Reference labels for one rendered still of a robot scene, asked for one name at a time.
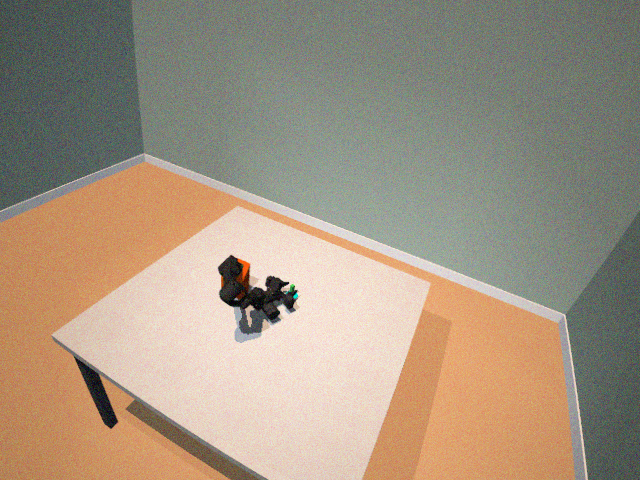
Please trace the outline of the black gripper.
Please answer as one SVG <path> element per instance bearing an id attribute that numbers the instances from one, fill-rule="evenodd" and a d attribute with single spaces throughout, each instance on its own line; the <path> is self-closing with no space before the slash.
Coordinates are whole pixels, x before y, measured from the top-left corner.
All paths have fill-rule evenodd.
<path id="1" fill-rule="evenodd" d="M 268 284 L 269 284 L 269 283 L 268 283 L 267 281 L 265 281 L 265 287 L 266 287 L 266 288 L 268 288 L 268 287 L 269 287 L 269 285 L 268 285 Z M 283 288 L 283 287 L 285 287 L 285 286 L 287 286 L 288 284 L 289 284 L 289 282 L 284 282 L 284 285 L 282 286 L 282 288 Z M 294 298 L 293 296 L 297 293 L 297 291 L 298 291 L 298 290 L 294 290 L 294 291 L 292 291 L 292 292 L 289 292 L 289 291 L 288 291 L 288 294 L 284 294 L 283 292 L 281 292 L 281 294 L 279 294 L 279 295 L 275 295 L 275 294 L 273 295 L 273 294 L 271 294 L 271 292 L 272 292 L 272 291 L 270 291 L 270 290 L 266 290 L 266 292 L 268 292 L 268 294 L 270 295 L 270 299 L 271 299 L 271 301 L 270 301 L 270 302 L 272 302 L 272 303 L 273 303 L 273 301 L 276 301 L 276 300 L 277 300 L 277 301 L 280 301 L 280 298 L 282 298 L 282 299 L 284 300 L 283 305 L 284 305 L 287 309 L 292 309 L 292 308 L 293 308 L 294 301 L 295 301 L 295 298 Z"/>

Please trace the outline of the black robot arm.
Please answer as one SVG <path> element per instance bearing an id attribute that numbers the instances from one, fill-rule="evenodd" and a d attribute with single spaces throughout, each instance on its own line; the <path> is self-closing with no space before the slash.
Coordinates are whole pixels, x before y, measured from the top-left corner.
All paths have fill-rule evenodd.
<path id="1" fill-rule="evenodd" d="M 231 307 L 247 308 L 249 305 L 255 307 L 258 311 L 262 309 L 269 320 L 276 318 L 280 311 L 270 302 L 270 295 L 261 288 L 254 287 L 248 294 L 246 288 L 236 281 L 236 277 L 241 274 L 244 264 L 238 261 L 233 255 L 230 255 L 219 267 L 218 272 L 223 277 L 223 286 L 219 290 L 219 298 Z M 284 282 L 280 278 L 274 276 L 266 280 L 269 287 L 266 290 L 272 291 L 271 294 L 279 295 Z M 245 292 L 240 300 L 234 300 L 240 293 Z M 256 304 L 258 304 L 256 306 Z"/>

